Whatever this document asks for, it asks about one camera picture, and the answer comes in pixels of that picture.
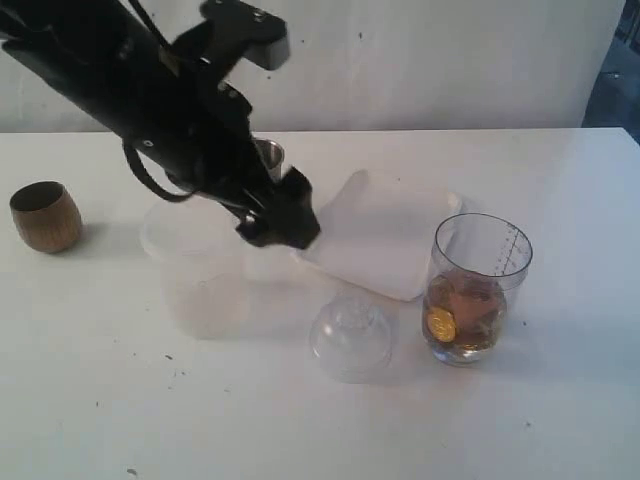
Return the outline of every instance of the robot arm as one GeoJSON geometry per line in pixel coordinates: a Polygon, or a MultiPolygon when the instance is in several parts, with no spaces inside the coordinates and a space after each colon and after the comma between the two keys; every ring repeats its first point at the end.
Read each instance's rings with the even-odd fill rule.
{"type": "Polygon", "coordinates": [[[294,168],[279,182],[269,176],[251,104],[224,81],[242,57],[280,67],[285,23],[237,0],[209,0],[204,21],[169,44],[129,1],[144,25],[118,0],[0,0],[3,49],[120,136],[133,173],[162,198],[220,202],[256,246],[309,246],[320,231],[310,183],[294,168]],[[138,150],[189,193],[164,192],[138,150]]]}

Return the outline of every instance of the measuring glass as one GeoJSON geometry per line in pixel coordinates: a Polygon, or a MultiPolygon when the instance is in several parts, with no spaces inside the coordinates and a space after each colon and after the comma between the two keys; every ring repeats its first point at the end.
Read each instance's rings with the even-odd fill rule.
{"type": "Polygon", "coordinates": [[[500,218],[468,213],[440,224],[422,313],[438,360],[473,363],[495,346],[532,256],[527,236],[500,218]]]}

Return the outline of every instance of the white wall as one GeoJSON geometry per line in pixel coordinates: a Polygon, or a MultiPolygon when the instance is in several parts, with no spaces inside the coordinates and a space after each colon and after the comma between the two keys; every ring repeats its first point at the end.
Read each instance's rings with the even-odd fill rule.
{"type": "MultiPolygon", "coordinates": [[[[171,38],[198,21],[200,0],[143,3],[171,38]]],[[[254,0],[288,22],[292,58],[231,82],[255,130],[578,126],[623,3],[254,0]]],[[[99,128],[2,54],[0,131],[99,128]]]]}

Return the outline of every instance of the plastic lid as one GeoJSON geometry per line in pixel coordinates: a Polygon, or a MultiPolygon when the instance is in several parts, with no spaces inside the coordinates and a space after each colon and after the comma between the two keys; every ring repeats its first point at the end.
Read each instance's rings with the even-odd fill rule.
{"type": "Polygon", "coordinates": [[[318,314],[311,351],[335,380],[365,383],[391,359],[391,329],[382,310],[364,298],[338,295],[318,314]]]}
{"type": "Polygon", "coordinates": [[[213,200],[194,197],[185,203],[160,202],[140,228],[145,252],[157,261],[207,254],[240,243],[231,215],[213,200]]]}

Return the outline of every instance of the black cable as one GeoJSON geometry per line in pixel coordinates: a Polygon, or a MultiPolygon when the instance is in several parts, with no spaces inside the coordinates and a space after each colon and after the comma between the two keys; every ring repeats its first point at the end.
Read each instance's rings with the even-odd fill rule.
{"type": "Polygon", "coordinates": [[[140,5],[140,2],[138,0],[129,0],[129,4],[135,10],[138,17],[140,17],[140,20],[142,21],[142,23],[144,23],[144,26],[147,27],[149,31],[156,37],[156,40],[158,40],[160,46],[162,46],[162,48],[164,48],[167,53],[171,52],[171,45],[169,44],[169,42],[167,42],[167,39],[164,38],[160,30],[158,30],[158,27],[156,27],[155,23],[153,23],[153,20],[151,20],[151,17],[147,13],[147,11],[142,5],[140,5]]]}

